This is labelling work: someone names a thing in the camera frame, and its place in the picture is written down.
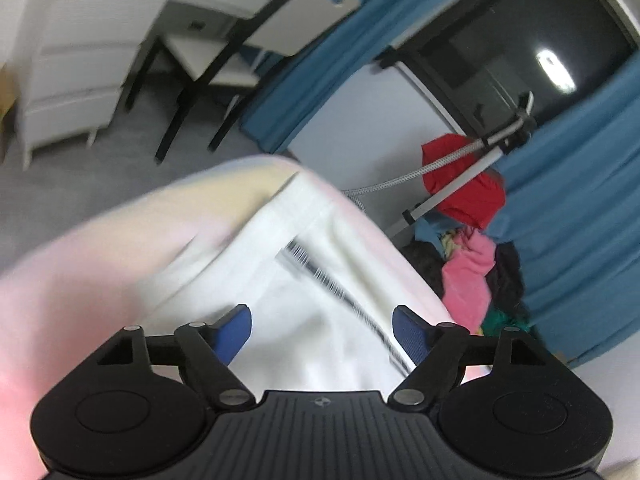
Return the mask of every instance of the blue curtain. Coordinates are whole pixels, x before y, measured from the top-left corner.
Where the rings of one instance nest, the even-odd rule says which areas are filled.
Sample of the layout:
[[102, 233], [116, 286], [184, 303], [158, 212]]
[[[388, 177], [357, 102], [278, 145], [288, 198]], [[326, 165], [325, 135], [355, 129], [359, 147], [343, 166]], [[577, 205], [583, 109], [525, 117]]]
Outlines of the blue curtain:
[[361, 0], [361, 8], [262, 92], [242, 129], [266, 152], [283, 150], [344, 83], [402, 32], [450, 0]]
[[640, 329], [640, 54], [498, 169], [487, 232], [520, 252], [547, 347], [578, 365]]

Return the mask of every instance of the metal pivot screw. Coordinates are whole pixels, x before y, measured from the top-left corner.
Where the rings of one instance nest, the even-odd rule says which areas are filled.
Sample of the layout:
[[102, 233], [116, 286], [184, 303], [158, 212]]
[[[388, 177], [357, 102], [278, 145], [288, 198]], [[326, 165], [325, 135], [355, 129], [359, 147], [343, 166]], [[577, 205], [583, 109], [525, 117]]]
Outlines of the metal pivot screw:
[[220, 394], [220, 402], [227, 406], [240, 406], [251, 399], [244, 390], [225, 390]]
[[424, 394], [418, 390], [398, 390], [394, 393], [394, 400], [404, 406], [417, 406], [424, 402]]

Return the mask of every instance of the black chair leg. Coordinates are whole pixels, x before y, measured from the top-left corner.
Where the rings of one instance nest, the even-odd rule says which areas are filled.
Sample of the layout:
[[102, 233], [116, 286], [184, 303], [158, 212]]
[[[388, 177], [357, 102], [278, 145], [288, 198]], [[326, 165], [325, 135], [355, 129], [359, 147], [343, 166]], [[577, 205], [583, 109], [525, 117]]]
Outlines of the black chair leg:
[[151, 65], [156, 59], [156, 56], [158, 56], [158, 53], [160, 52], [161, 48], [162, 46], [160, 44], [160, 40], [155, 40], [154, 44], [151, 47], [151, 50], [146, 55], [145, 60], [142, 63], [142, 66], [140, 67], [138, 74], [136, 75], [136, 78], [133, 80], [131, 89], [129, 90], [129, 95], [127, 96], [127, 100], [124, 103], [124, 109], [127, 112], [130, 112], [131, 109], [133, 108], [133, 105], [136, 102], [136, 98], [140, 93], [140, 89], [142, 88], [142, 84], [145, 81], [146, 74], [149, 72], [149, 69], [151, 68]]
[[178, 103], [178, 106], [183, 106], [187, 102], [188, 98], [189, 98], [189, 89], [183, 88], [182, 91], [178, 94], [178, 97], [175, 100], [175, 102]]
[[160, 141], [160, 146], [158, 146], [158, 151], [156, 152], [156, 162], [160, 164], [164, 158], [166, 157], [166, 152], [169, 151], [171, 147], [171, 143], [174, 142], [175, 136], [182, 126], [185, 118], [187, 117], [189, 111], [193, 108], [196, 99], [192, 96], [186, 100], [181, 106], [178, 107], [178, 111], [175, 113], [174, 118], [171, 120], [171, 124], [167, 128], [162, 140]]
[[240, 115], [246, 110], [251, 101], [252, 97], [247, 96], [240, 99], [240, 102], [231, 108], [229, 115], [226, 116], [224, 121], [222, 121], [222, 125], [218, 128], [216, 135], [211, 139], [211, 142], [207, 147], [210, 152], [215, 152], [217, 150], [220, 143], [225, 140], [226, 134], [228, 134], [231, 127], [236, 124], [236, 121], [240, 118]]

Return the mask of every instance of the gray floor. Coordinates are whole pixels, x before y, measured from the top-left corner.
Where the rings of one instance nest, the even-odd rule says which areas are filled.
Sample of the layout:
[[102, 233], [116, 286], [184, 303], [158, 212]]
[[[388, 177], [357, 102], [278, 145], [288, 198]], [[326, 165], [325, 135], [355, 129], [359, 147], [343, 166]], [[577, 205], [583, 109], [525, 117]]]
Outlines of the gray floor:
[[36, 150], [27, 171], [14, 140], [0, 166], [0, 272], [28, 251], [127, 200], [226, 160], [260, 150], [232, 130], [215, 153], [207, 144], [223, 109], [203, 98], [183, 124], [164, 163], [154, 153], [175, 110], [179, 88], [143, 89], [130, 114], [122, 111], [101, 130], [91, 149], [86, 135]]

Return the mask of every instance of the white drawer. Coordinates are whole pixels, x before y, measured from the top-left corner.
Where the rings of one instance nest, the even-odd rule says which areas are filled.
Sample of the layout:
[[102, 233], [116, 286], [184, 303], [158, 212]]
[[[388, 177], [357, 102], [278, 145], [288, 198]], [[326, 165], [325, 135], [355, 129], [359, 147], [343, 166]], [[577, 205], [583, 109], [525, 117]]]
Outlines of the white drawer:
[[40, 49], [140, 44], [166, 0], [55, 0]]
[[25, 104], [92, 88], [121, 86], [138, 54], [138, 47], [91, 48], [51, 54], [33, 61]]
[[43, 146], [92, 128], [107, 126], [120, 97], [120, 89], [86, 92], [28, 108], [22, 115], [18, 134], [26, 149]]

